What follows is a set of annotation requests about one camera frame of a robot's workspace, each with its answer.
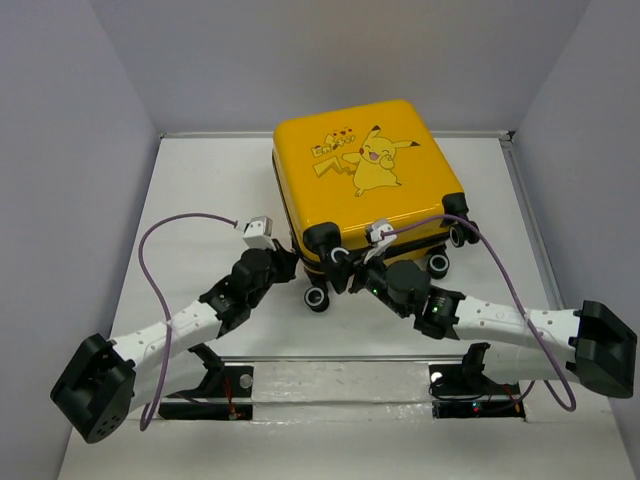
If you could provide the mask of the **yellow hard-shell suitcase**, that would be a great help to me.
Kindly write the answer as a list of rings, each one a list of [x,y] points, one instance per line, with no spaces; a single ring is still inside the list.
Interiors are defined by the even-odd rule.
[[[448,245],[479,240],[462,184],[404,99],[285,120],[273,132],[272,165],[314,312],[328,308],[332,289],[331,252],[309,245],[318,225],[333,224],[343,249],[363,251],[368,227],[386,220],[398,236],[385,263],[423,259],[435,279],[448,273]]]

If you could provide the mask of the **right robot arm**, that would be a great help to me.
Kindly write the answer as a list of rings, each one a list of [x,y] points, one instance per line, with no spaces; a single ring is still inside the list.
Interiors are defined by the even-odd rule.
[[[638,337],[606,305],[525,310],[436,287],[411,260],[386,265],[343,248],[324,264],[331,283],[351,294],[368,291],[413,327],[436,340],[468,341],[462,384],[482,392],[493,383],[566,380],[599,395],[634,394]]]

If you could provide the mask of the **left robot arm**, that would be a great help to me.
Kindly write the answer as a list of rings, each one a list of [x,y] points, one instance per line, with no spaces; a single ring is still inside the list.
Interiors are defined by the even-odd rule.
[[[165,380],[170,359],[199,352],[202,344],[240,327],[273,285],[295,278],[297,263],[297,255],[278,242],[249,248],[230,274],[169,318],[112,339],[87,337],[56,380],[51,400],[86,443],[106,439],[160,390],[143,389],[155,370]]]

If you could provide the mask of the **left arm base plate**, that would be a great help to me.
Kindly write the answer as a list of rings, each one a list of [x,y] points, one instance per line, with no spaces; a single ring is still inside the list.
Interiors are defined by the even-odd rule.
[[[253,383],[253,366],[227,365],[220,374],[207,374],[198,388],[165,397],[158,415],[163,420],[250,421]]]

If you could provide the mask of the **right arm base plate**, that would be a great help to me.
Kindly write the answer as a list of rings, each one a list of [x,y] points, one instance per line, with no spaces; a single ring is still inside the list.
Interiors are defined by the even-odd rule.
[[[525,419],[518,383],[467,380],[459,364],[431,364],[428,394],[435,419]]]

